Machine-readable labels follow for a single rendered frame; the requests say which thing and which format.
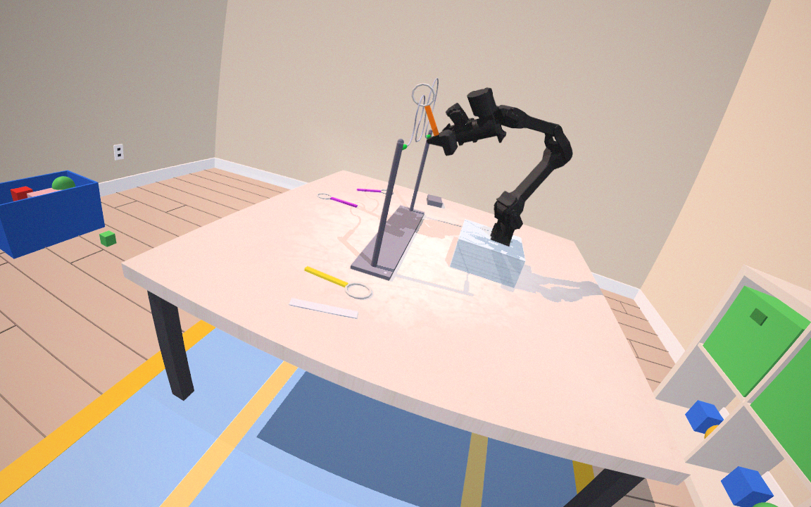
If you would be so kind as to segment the yellow flat bar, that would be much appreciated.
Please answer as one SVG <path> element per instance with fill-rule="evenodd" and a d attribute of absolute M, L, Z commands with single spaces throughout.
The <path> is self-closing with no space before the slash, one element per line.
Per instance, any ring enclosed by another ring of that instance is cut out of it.
<path fill-rule="evenodd" d="M 354 296 L 354 298 L 357 298 L 357 299 L 364 299 L 364 298 L 367 298 L 368 296 L 370 296 L 372 294 L 371 288 L 369 286 L 367 286 L 366 284 L 363 284 L 363 283 L 359 283 L 359 282 L 347 283 L 347 282 L 345 282 L 345 280 L 340 280 L 338 278 L 335 278 L 334 276 L 331 276 L 329 274 L 320 272 L 319 270 L 313 269 L 313 268 L 311 268 L 309 266 L 306 266 L 305 272 L 311 273 L 311 274 L 316 275 L 316 276 L 318 276 L 320 278 L 324 278 L 324 280 L 329 280 L 330 282 L 333 282 L 333 283 L 338 284 L 338 285 L 340 285 L 342 287 L 345 287 L 345 292 L 348 293 L 348 295 Z M 366 296 L 356 296 L 356 295 L 350 293 L 347 290 L 347 287 L 350 286 L 350 285 L 355 285 L 355 284 L 364 286 L 367 289 L 369 289 L 369 294 L 366 295 Z"/>

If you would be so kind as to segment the orange bar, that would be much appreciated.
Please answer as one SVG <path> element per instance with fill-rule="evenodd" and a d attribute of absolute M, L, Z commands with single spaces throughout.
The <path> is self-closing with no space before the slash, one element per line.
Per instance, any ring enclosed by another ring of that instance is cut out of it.
<path fill-rule="evenodd" d="M 435 99 L 435 97 L 436 97 L 436 94 L 435 94 L 434 89 L 432 89 L 432 87 L 430 86 L 430 84 L 419 83 L 419 84 L 417 84 L 417 85 L 414 87 L 414 89 L 412 90 L 412 94 L 411 94 L 411 96 L 412 96 L 412 98 L 413 98 L 413 101 L 416 103 L 416 105 L 419 105 L 419 103 L 418 103 L 418 102 L 415 100 L 415 97 L 414 97 L 414 91 L 415 91 L 415 89 L 417 89 L 417 88 L 418 88 L 418 86 L 422 86 L 422 85 L 424 85 L 424 86 L 426 86 L 426 87 L 430 87 L 430 89 L 432 90 L 432 100 L 431 100 L 430 104 L 427 104 L 427 105 L 420 105 L 420 106 L 424 106 L 425 111 L 426 111 L 426 115 L 427 115 L 427 117 L 428 117 L 428 119 L 429 119 L 429 121 L 430 121 L 431 129 L 432 129 L 432 134 L 434 134 L 434 136 L 437 136 L 437 135 L 439 134 L 439 131 L 438 131 L 437 127 L 436 127 L 436 122 L 435 122 L 434 116 L 432 115 L 432 110 L 431 110 L 431 107 L 430 107 L 430 105 L 432 105 L 432 101 L 434 101 L 434 99 Z"/>

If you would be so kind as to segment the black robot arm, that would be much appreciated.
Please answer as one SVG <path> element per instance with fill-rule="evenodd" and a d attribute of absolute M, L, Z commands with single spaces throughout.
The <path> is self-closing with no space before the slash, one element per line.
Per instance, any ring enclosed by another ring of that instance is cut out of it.
<path fill-rule="evenodd" d="M 551 171 L 563 167 L 570 161 L 573 154 L 572 147 L 559 124 L 531 118 L 517 107 L 497 106 L 493 100 L 493 91 L 488 87 L 471 91 L 467 94 L 467 98 L 473 115 L 478 117 L 475 121 L 477 135 L 480 139 L 498 136 L 498 141 L 502 142 L 507 132 L 502 130 L 501 126 L 517 129 L 528 128 L 545 134 L 546 148 L 543 152 L 543 160 L 513 192 L 503 192 L 493 205 L 493 214 L 495 214 L 493 216 L 498 219 L 498 222 L 493 224 L 490 239 L 509 246 L 515 229 L 522 227 L 520 214 L 522 214 L 525 202 L 530 198 L 532 192 L 543 184 L 545 177 L 548 177 Z M 454 131 L 469 127 L 469 120 L 474 119 L 467 117 L 459 103 L 448 107 L 446 115 L 453 120 Z M 553 136 L 556 141 L 553 140 Z"/>

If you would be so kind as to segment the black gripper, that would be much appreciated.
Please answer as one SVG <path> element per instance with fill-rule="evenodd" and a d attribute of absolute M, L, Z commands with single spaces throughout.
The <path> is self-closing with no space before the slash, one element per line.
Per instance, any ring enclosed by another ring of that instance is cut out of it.
<path fill-rule="evenodd" d="M 459 142 L 459 146 L 463 146 L 464 142 L 477 142 L 477 140 L 482 140 L 479 138 L 479 135 L 477 135 L 475 118 L 469 120 L 469 123 L 467 123 L 469 124 L 469 127 L 464 127 L 462 130 L 458 131 L 454 131 L 453 129 L 455 124 L 448 124 L 444 129 L 442 129 L 440 134 L 437 136 L 432 136 L 430 139 L 426 140 L 426 142 L 434 146 L 442 147 L 442 149 L 444 149 L 445 156 L 451 156 L 458 148 L 457 142 Z"/>

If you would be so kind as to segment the white flat bar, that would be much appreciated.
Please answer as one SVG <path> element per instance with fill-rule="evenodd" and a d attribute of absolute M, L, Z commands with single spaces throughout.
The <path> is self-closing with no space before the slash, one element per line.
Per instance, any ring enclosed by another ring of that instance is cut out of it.
<path fill-rule="evenodd" d="M 340 307 L 332 307 L 329 305 L 324 305 L 321 303 L 313 303 L 309 301 L 302 301 L 301 299 L 291 298 L 289 303 L 291 307 L 297 308 L 304 308 L 304 309 L 313 309 L 314 311 L 319 311 L 322 313 L 328 313 L 332 315 L 343 315 L 344 317 L 348 318 L 355 318 L 357 317 L 358 312 L 352 311 L 351 309 L 340 308 Z"/>

